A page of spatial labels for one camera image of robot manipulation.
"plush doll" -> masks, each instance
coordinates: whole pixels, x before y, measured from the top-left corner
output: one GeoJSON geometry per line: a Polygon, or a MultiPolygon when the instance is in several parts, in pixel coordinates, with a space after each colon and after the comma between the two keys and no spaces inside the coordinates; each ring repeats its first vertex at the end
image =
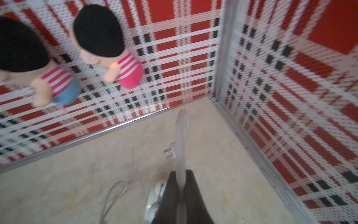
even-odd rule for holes
{"type": "Polygon", "coordinates": [[[81,86],[72,72],[49,58],[36,34],[23,23],[0,17],[0,81],[31,86],[33,105],[74,102],[81,86]]]}
{"type": "Polygon", "coordinates": [[[108,68],[105,81],[117,81],[126,89],[139,85],[142,63],[125,48],[119,22],[109,9],[84,6],[73,22],[71,38],[85,63],[108,68]]]}

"striped shirt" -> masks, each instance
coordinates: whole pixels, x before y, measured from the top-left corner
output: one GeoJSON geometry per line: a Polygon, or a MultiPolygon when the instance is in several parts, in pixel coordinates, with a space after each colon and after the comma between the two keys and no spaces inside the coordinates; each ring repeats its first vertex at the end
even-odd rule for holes
{"type": "Polygon", "coordinates": [[[41,76],[41,79],[51,86],[52,97],[56,97],[68,87],[73,79],[73,74],[61,66],[57,66],[41,76]]]}
{"type": "Polygon", "coordinates": [[[140,61],[131,53],[128,53],[124,58],[120,59],[118,64],[121,67],[121,73],[117,77],[117,81],[129,76],[137,68],[139,63],[140,61]]]}

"cord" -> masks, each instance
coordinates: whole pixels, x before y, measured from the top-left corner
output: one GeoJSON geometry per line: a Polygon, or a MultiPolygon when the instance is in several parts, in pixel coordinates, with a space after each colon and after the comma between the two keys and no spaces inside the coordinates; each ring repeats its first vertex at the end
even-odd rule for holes
{"type": "MultiPolygon", "coordinates": [[[[132,148],[132,167],[134,166],[134,149],[132,148]]],[[[100,224],[107,224],[107,221],[105,220],[108,212],[111,210],[111,208],[113,207],[113,205],[117,202],[117,200],[124,194],[124,192],[126,192],[129,188],[129,185],[131,184],[132,180],[133,180],[134,174],[132,174],[132,179],[129,182],[120,180],[117,181],[115,184],[112,185],[112,187],[109,189],[107,196],[106,196],[106,200],[105,203],[103,204],[103,208],[102,208],[102,212],[101,212],[101,218],[100,218],[100,224]],[[118,185],[123,185],[124,188],[121,190],[121,192],[119,192],[119,194],[117,194],[114,198],[112,203],[109,205],[109,207],[106,209],[106,204],[108,201],[108,198],[110,197],[113,189],[118,186],[118,185]]]]}

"floor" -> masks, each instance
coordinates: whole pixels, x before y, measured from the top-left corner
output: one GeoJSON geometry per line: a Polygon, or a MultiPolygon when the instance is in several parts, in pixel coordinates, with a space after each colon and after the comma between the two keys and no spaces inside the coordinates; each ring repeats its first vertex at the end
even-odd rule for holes
{"type": "Polygon", "coordinates": [[[191,118],[186,167],[214,222],[296,223],[208,98],[0,175],[0,223],[98,224],[105,195],[118,180],[132,184],[107,223],[148,223],[150,189],[173,170],[163,150],[174,141],[182,108],[191,118]]]}

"red plaid wall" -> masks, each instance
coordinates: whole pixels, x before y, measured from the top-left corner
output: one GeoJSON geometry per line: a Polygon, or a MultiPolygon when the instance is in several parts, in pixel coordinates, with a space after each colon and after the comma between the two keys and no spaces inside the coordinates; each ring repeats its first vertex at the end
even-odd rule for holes
{"type": "Polygon", "coordinates": [[[31,106],[32,90],[0,86],[0,165],[124,120],[175,106],[212,90],[221,0],[0,0],[0,15],[19,20],[43,39],[51,56],[71,68],[83,91],[69,106],[31,106]],[[103,81],[106,70],[82,62],[68,31],[85,4],[110,8],[125,45],[145,77],[124,90],[103,81]]]}
{"type": "Polygon", "coordinates": [[[221,99],[322,224],[358,223],[358,1],[240,1],[221,99]]]}

